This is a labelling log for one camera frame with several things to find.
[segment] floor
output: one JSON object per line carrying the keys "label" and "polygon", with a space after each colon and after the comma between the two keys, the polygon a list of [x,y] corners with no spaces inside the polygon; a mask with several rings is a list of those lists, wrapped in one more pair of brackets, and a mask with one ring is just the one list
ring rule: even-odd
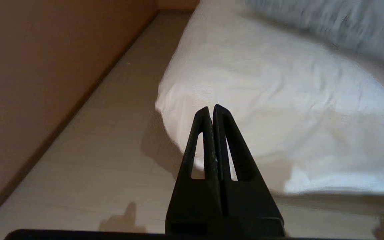
{"label": "floor", "polygon": [[[0,240],[20,228],[164,232],[182,155],[154,102],[189,17],[161,13],[143,32],[0,208]],[[384,240],[378,215],[277,199],[292,237]]]}

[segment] baseboard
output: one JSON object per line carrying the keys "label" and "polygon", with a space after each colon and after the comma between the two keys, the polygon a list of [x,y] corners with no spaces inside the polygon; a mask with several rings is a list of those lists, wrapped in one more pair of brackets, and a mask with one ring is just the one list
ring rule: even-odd
{"label": "baseboard", "polygon": [[13,193],[17,186],[23,181],[23,179],[28,175],[32,170],[35,164],[41,159],[44,153],[49,149],[52,143],[56,138],[63,132],[69,122],[75,117],[81,107],[87,102],[91,97],[91,94],[97,89],[100,83],[105,79],[105,77],[110,73],[110,71],[115,67],[119,62],[122,56],[127,52],[127,50],[133,45],[133,43],[139,38],[139,36],[145,31],[145,29],[152,23],[156,18],[159,11],[155,11],[151,17],[146,20],[146,23],[143,27],[137,32],[137,34],[132,38],[130,43],[125,46],[120,53],[114,58],[111,63],[105,68],[104,72],[99,76],[95,83],[82,95],[79,101],[73,106],[72,110],[63,118],[63,120],[58,124],[58,126],[52,131],[52,133],[47,137],[44,142],[40,145],[38,149],[35,150],[33,155],[26,161],[17,174],[9,181],[9,183],[3,188],[0,192],[0,207],[8,199],[8,197]]}

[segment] beige wall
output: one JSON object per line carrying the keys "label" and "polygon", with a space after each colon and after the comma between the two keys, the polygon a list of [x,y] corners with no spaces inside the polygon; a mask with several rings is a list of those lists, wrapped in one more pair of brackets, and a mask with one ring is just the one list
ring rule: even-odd
{"label": "beige wall", "polygon": [[198,3],[199,0],[158,0],[158,8],[192,10]]}
{"label": "beige wall", "polygon": [[0,192],[157,8],[156,0],[0,1]]}

